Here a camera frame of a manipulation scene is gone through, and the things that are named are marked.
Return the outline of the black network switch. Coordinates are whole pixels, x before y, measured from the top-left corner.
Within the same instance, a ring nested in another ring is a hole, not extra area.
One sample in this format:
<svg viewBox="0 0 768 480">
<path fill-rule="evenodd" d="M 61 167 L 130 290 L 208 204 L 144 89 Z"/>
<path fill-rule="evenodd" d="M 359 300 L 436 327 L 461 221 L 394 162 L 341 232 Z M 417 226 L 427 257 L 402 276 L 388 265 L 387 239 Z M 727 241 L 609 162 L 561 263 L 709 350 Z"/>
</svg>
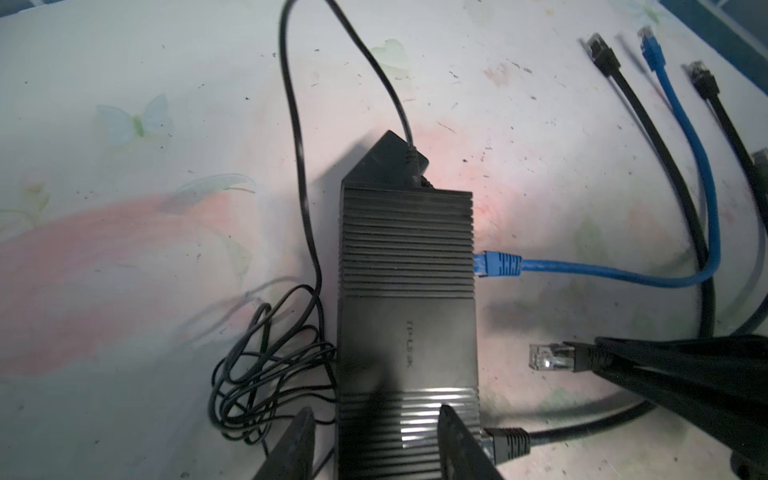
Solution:
<svg viewBox="0 0 768 480">
<path fill-rule="evenodd" d="M 341 194 L 339 479 L 437 479 L 440 409 L 481 433 L 468 192 Z"/>
</svg>

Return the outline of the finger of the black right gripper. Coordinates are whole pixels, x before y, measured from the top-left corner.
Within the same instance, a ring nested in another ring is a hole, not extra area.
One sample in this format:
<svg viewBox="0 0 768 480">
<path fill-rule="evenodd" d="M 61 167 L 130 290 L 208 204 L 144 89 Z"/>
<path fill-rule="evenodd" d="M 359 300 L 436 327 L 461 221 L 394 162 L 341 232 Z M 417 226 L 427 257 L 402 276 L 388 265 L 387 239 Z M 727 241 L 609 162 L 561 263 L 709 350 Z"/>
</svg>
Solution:
<svg viewBox="0 0 768 480">
<path fill-rule="evenodd" d="M 701 384 L 741 384 L 767 378 L 767 339 L 763 336 L 675 341 L 598 337 L 595 343 L 637 366 Z"/>
<path fill-rule="evenodd" d="M 634 367 L 596 375 L 694 424 L 757 468 L 767 466 L 767 377 L 728 374 L 710 384 Z"/>
</svg>

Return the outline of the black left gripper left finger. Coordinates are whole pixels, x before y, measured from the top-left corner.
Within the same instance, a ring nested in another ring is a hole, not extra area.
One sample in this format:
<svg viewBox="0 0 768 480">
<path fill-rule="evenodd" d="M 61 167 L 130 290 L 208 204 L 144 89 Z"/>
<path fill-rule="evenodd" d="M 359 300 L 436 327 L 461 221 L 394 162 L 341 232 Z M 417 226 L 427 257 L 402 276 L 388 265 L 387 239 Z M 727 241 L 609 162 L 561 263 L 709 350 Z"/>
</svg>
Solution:
<svg viewBox="0 0 768 480">
<path fill-rule="evenodd" d="M 312 409 L 304 407 L 293 418 L 253 479 L 311 479 L 314 449 L 315 418 Z"/>
</svg>

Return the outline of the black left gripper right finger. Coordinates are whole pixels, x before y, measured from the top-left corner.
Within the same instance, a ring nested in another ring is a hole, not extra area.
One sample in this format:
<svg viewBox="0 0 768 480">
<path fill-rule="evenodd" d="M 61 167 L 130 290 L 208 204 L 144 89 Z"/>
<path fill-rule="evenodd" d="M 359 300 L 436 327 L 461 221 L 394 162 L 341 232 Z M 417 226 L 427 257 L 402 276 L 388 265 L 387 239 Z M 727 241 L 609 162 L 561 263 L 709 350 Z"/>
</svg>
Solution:
<svg viewBox="0 0 768 480">
<path fill-rule="evenodd" d="M 442 479 L 503 479 L 450 405 L 440 408 L 437 439 Z"/>
</svg>

